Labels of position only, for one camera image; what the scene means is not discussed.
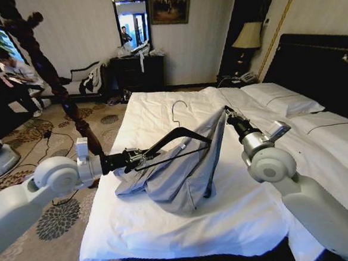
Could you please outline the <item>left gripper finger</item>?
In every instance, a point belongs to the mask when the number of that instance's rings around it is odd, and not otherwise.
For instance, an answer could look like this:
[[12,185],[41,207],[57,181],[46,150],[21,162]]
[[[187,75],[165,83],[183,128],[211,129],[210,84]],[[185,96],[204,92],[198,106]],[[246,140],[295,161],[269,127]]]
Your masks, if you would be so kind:
[[142,171],[149,167],[149,163],[151,163],[151,158],[128,160],[125,164],[124,171],[125,173],[129,173],[133,170],[136,172]]
[[125,148],[123,154],[127,159],[136,159],[145,157],[145,153],[148,149],[141,150],[139,148]]

